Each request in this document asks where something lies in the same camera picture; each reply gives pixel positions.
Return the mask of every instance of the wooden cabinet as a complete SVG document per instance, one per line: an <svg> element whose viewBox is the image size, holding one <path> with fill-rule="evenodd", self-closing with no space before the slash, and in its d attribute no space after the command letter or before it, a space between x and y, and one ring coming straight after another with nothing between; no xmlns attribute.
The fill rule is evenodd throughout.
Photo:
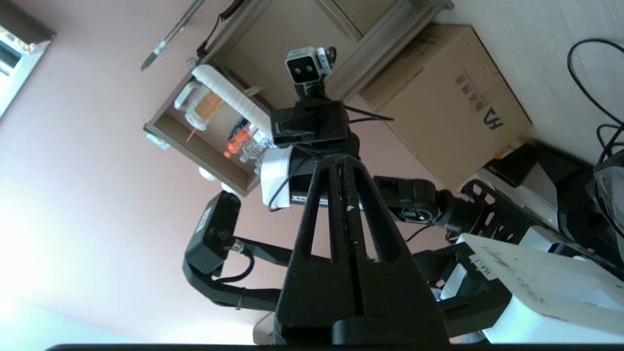
<svg viewBox="0 0 624 351"><path fill-rule="evenodd" d="M253 101L269 112L291 107L296 101L284 64L288 52L334 46L338 58L333 75L326 80L326 92L332 99L346 101L439 11L451 6L448 0L249 0L210 44L203 63L240 89L262 87ZM192 128L173 108L173 101L191 79L189 72L144 129L246 196L259 183L253 166L223 156L237 119L209 125L186 142ZM250 120L271 134L268 118Z"/></svg>

